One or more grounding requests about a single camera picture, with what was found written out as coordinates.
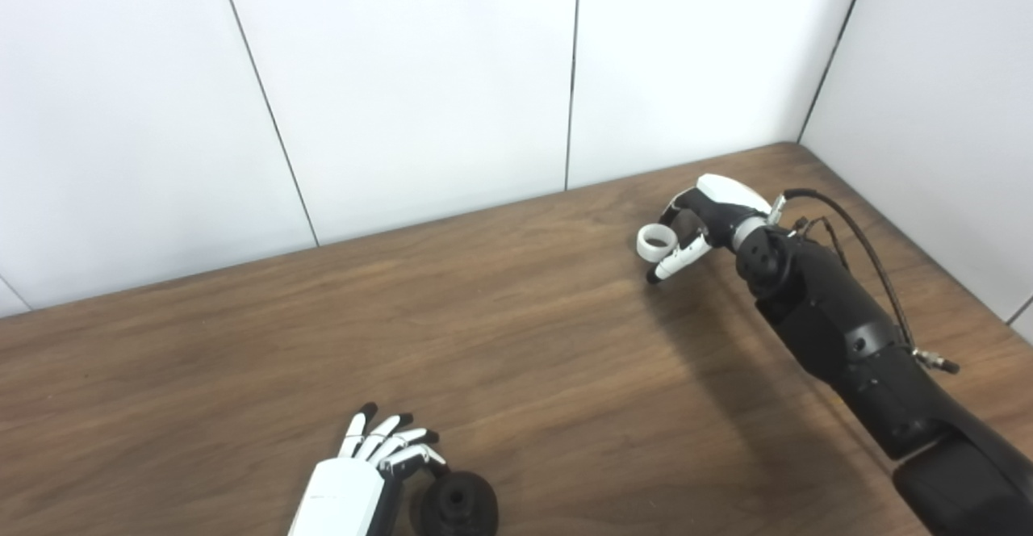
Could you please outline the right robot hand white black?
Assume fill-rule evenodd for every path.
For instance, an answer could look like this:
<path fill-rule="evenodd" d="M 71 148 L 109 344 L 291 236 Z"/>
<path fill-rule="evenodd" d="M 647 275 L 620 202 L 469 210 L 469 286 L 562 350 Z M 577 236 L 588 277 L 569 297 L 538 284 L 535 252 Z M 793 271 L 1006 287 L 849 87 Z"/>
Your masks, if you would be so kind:
<path fill-rule="evenodd" d="M 679 237 L 675 221 L 690 212 L 697 219 L 691 235 Z M 661 283 L 698 260 L 713 249 L 734 252 L 756 229 L 772 222 L 774 207 L 757 191 L 730 177 L 705 174 L 694 186 L 680 191 L 658 216 L 636 234 L 636 253 L 652 264 L 648 283 Z"/>

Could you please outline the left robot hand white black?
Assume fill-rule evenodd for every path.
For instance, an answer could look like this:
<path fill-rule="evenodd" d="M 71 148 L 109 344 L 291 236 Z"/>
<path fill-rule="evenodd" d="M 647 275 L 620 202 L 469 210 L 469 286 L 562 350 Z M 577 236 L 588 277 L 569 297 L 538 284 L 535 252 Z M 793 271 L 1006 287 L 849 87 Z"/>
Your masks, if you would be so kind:
<path fill-rule="evenodd" d="M 439 434 L 412 427 L 410 413 L 377 425 L 378 406 L 363 404 L 348 422 L 335 458 L 314 466 L 300 498 L 291 535 L 390 535 L 404 484 L 420 471 L 440 477 L 449 464 L 435 451 Z"/>

